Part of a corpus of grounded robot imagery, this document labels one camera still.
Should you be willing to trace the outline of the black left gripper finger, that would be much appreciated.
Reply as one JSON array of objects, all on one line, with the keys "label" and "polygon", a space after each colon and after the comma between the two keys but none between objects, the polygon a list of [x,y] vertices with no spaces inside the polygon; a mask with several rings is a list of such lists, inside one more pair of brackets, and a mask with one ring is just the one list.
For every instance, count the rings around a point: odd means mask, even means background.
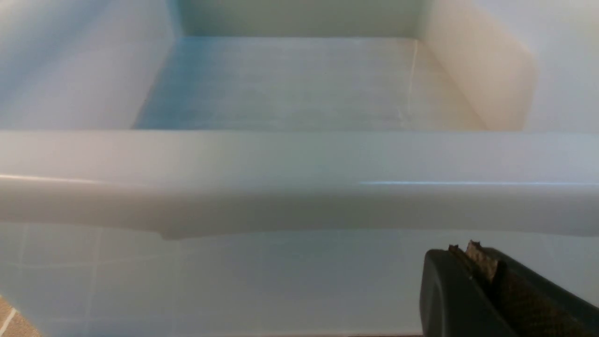
[{"label": "black left gripper finger", "polygon": [[495,248],[426,252],[424,337],[596,337],[599,310]]}]

